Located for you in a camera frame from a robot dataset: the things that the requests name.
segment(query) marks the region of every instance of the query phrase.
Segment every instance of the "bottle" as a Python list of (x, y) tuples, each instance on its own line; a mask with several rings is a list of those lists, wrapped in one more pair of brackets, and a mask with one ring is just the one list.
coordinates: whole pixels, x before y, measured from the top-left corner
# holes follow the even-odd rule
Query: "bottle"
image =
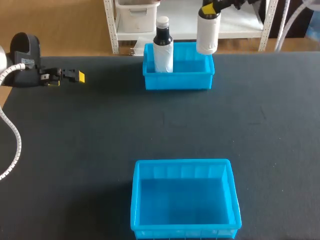
[(169, 18), (156, 20), (156, 36), (153, 39), (154, 69), (156, 73), (174, 71), (174, 41), (169, 33)]
[(198, 12), (196, 51), (211, 55), (217, 51), (221, 14), (213, 9), (213, 0), (203, 0)]

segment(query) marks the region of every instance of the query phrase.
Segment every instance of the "white cylinder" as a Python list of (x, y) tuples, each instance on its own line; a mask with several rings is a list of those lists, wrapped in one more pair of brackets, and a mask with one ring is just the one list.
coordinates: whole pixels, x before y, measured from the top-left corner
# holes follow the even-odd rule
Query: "white cylinder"
[(211, 55), (217, 51), (221, 13), (215, 19), (204, 19), (198, 15), (196, 34), (196, 51), (199, 54)]
[(154, 70), (156, 73), (172, 73), (174, 71), (174, 42), (165, 46), (153, 43)]
[(0, 74), (7, 69), (7, 57), (5, 50), (0, 46)]

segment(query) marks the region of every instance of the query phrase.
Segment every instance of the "white label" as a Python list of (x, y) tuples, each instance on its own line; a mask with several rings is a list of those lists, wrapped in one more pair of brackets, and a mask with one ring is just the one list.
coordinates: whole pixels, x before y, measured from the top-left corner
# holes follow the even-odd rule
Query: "white label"
[(172, 73), (174, 71), (174, 42), (159, 46), (153, 43), (154, 70), (156, 73)]
[(196, 51), (200, 54), (211, 55), (217, 51), (220, 29), (220, 15), (215, 19), (204, 19), (198, 15), (196, 35)]

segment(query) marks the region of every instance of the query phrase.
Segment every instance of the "white tube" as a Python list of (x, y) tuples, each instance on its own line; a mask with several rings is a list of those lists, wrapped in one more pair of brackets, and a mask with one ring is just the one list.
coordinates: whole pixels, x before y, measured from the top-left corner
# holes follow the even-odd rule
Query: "white tube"
[(305, 3), (302, 3), (292, 14), (292, 16), (289, 18), (289, 21), (286, 23), (283, 33), (281, 35), (279, 44), (276, 48), (276, 52), (279, 52), (282, 48), (282, 45), (284, 44), (285, 38), (288, 34), (289, 29), (291, 28), (292, 24), (296, 20), (296, 18), (299, 16), (299, 14), (309, 5), (313, 2), (314, 0), (306, 0)]
[[(24, 70), (24, 69), (26, 69), (26, 65), (23, 63), (19, 63), (19, 64), (16, 64), (16, 65), (13, 65), (13, 66), (7, 68), (3, 73), (0, 74), (0, 86), (3, 83), (3, 81), (5, 80), (6, 76), (8, 76), (11, 72), (17, 71), (17, 70)], [(6, 176), (8, 176), (8, 174), (16, 166), (16, 164), (19, 160), (20, 154), (21, 154), (21, 150), (22, 150), (22, 141), (21, 141), (21, 136), (20, 136), (18, 129), (9, 120), (9, 118), (5, 115), (5, 113), (4, 113), (4, 111), (2, 111), (1, 107), (0, 107), (0, 118), (2, 118), (3, 121), (11, 128), (11, 130), (13, 131), (15, 138), (16, 138), (16, 152), (15, 152), (14, 159), (13, 159), (12, 163), (10, 164), (10, 166), (0, 175), (0, 181), (1, 181)]]
[(285, 0), (282, 19), (281, 19), (281, 24), (280, 24), (279, 33), (278, 33), (278, 37), (276, 39), (274, 50), (277, 49), (277, 47), (279, 45), (280, 38), (281, 38), (282, 33), (284, 31), (285, 24), (286, 24), (286, 19), (287, 19), (287, 15), (288, 15), (289, 6), (290, 6), (290, 0)]
[(203, 55), (211, 55), (217, 51), (221, 13), (215, 19), (204, 19), (198, 15), (196, 33), (196, 51)]

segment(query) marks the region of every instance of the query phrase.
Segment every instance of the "shelf leg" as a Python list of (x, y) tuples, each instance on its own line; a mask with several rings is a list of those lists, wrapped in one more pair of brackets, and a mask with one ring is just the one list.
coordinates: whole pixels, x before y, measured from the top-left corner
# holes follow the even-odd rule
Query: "shelf leg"
[(269, 6), (268, 10), (266, 12), (264, 24), (263, 24), (263, 30), (262, 30), (262, 35), (261, 35), (261, 40), (260, 40), (260, 45), (258, 51), (264, 51), (267, 46), (270, 30), (272, 23), (274, 21), (274, 16), (276, 13), (278, 5), (278, 0), (270, 0), (269, 1)]
[(106, 21), (109, 28), (112, 52), (114, 54), (118, 54), (119, 53), (119, 44), (118, 44), (118, 37), (117, 37), (118, 26), (116, 27), (116, 24), (115, 24), (113, 0), (103, 0), (103, 2), (104, 2)]

